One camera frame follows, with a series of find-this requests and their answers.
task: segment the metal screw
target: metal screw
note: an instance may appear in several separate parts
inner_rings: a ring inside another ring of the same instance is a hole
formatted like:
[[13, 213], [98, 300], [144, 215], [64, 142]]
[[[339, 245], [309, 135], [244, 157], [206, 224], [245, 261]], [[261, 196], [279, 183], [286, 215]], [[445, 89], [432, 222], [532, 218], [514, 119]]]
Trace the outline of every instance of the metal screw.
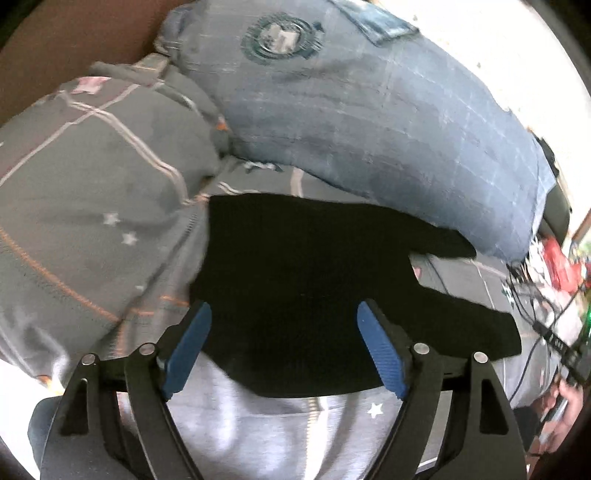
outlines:
[[476, 360], [479, 364], [485, 364], [488, 362], [488, 357], [486, 356], [485, 353], [476, 352], [474, 354], [474, 360]]
[[96, 357], [92, 353], [87, 353], [82, 357], [82, 365], [92, 365], [95, 363]]
[[419, 355], [427, 355], [429, 353], [429, 346], [426, 343], [415, 343], [413, 348]]
[[142, 355], [152, 355], [152, 353], [154, 353], [154, 351], [156, 350], [156, 347], [154, 346], [153, 343], [145, 343], [143, 344], [141, 347], [139, 347], [139, 352]]

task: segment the pink tag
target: pink tag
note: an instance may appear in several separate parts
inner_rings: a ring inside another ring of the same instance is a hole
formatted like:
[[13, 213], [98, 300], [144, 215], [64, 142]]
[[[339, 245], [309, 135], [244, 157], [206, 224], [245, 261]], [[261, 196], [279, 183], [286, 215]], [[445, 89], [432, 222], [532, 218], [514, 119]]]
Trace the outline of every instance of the pink tag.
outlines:
[[90, 93], [94, 95], [100, 91], [103, 83], [110, 79], [110, 77], [81, 77], [78, 79], [78, 86], [71, 93]]

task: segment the human hand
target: human hand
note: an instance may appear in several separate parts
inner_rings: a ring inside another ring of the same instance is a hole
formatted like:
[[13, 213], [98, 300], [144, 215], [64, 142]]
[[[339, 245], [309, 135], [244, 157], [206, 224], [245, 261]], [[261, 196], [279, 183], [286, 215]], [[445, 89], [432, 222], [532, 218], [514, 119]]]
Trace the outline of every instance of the human hand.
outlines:
[[550, 391], [543, 397], [544, 415], [556, 405], [558, 394], [569, 403], [560, 420], [549, 421], [544, 425], [543, 433], [549, 433], [550, 436], [546, 443], [540, 446], [540, 453], [553, 453], [558, 449], [583, 409], [583, 388], [572, 387], [564, 380], [560, 380], [558, 384], [553, 384]]

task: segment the red object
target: red object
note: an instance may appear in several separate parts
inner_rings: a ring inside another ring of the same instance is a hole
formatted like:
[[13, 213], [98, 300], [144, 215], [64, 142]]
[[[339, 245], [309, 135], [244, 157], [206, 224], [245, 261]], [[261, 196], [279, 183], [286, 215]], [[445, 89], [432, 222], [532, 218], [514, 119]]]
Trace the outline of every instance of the red object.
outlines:
[[550, 272], [552, 286], [556, 290], [563, 290], [574, 294], [581, 281], [581, 265], [572, 264], [562, 253], [556, 238], [543, 240], [544, 261]]

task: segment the white surface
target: white surface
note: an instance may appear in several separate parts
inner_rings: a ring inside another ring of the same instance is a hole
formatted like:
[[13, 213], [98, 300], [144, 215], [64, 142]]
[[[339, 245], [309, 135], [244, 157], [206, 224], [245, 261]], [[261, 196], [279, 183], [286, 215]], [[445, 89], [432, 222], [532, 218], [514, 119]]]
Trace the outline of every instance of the white surface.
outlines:
[[519, 0], [376, 3], [417, 26], [477, 75], [499, 105], [545, 138], [567, 183], [574, 232], [591, 207], [591, 98], [539, 15]]
[[29, 420], [37, 403], [52, 394], [18, 368], [0, 360], [0, 437], [15, 458], [35, 479], [39, 469], [27, 437]]

